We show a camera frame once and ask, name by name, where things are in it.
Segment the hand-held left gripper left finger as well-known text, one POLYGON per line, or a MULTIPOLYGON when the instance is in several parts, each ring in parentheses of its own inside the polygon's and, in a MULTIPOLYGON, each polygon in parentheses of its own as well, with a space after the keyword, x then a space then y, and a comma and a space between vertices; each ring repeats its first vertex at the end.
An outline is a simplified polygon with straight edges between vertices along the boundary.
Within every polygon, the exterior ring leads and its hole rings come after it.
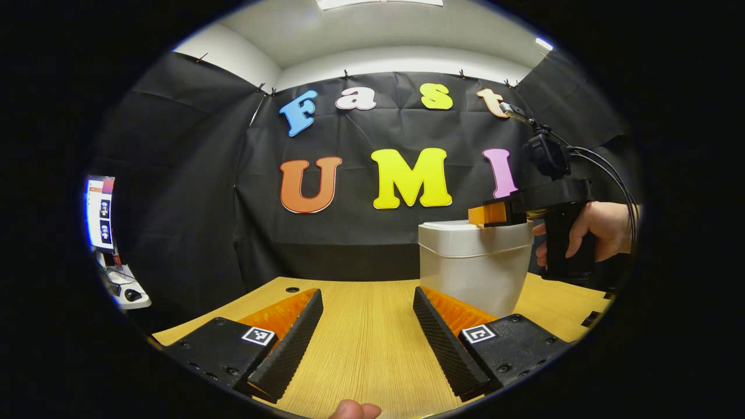
POLYGON ((311 288, 239 321, 215 317, 165 346, 165 353, 234 392, 276 403, 295 376, 322 313, 322 292, 311 288))

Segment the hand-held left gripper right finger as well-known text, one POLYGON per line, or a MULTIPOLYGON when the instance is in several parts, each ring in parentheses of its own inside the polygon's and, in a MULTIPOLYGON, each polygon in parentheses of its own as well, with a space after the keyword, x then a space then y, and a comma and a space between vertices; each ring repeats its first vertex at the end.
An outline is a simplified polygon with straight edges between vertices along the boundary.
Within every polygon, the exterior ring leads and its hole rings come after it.
POLYGON ((435 289, 418 286, 413 312, 454 395, 489 395, 535 373, 570 343, 521 314, 496 318, 435 289))

